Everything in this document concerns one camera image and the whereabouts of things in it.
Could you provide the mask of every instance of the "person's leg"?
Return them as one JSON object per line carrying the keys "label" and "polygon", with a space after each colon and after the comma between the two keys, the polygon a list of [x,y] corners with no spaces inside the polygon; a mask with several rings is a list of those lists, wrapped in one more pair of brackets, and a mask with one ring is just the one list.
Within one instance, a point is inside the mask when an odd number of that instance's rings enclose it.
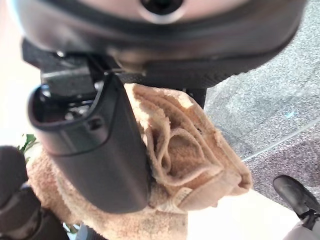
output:
{"label": "person's leg", "polygon": [[286,175],[276,177],[273,187],[301,220],[284,240],[320,240],[320,204],[315,196]]}

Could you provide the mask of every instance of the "gray carpet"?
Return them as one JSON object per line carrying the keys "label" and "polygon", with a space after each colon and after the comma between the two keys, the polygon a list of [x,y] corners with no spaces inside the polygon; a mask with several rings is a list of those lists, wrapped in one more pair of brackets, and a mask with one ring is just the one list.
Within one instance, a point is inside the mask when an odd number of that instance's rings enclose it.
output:
{"label": "gray carpet", "polygon": [[320,199],[320,123],[311,124],[320,119],[319,12],[320,1],[309,1],[281,54],[207,91],[204,109],[252,170],[254,188],[280,203],[272,179],[284,173]]}

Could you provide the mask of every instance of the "folded towel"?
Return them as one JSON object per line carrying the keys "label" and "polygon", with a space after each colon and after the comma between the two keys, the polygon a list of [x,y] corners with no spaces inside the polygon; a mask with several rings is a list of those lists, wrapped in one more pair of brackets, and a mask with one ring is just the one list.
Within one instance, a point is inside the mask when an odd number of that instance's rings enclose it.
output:
{"label": "folded towel", "polygon": [[251,173],[182,91],[125,84],[152,176],[148,206],[110,214],[88,202],[46,152],[27,165],[29,182],[62,221],[83,222],[110,240],[185,240],[188,211],[215,207],[224,196],[246,193]]}

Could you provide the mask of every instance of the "mounting hole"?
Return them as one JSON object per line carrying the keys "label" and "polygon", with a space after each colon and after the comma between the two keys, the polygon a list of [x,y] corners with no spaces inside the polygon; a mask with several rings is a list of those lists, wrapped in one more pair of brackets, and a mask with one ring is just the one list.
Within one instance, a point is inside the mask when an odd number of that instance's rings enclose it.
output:
{"label": "mounting hole", "polygon": [[90,131],[95,131],[102,127],[103,122],[100,118],[94,118],[89,120],[87,125]]}
{"label": "mounting hole", "polygon": [[142,5],[149,12],[156,15],[168,15],[178,10],[184,0],[141,0]]}

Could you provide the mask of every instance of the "black casing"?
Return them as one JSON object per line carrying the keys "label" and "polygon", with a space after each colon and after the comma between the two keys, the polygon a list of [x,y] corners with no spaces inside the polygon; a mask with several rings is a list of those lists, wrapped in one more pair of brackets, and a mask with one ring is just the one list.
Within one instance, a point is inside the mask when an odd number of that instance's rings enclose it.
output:
{"label": "black casing", "polygon": [[88,201],[108,213],[136,212],[149,200],[146,146],[123,84],[115,75],[107,78],[86,116],[56,121],[39,88],[29,101],[29,119],[54,162]]}

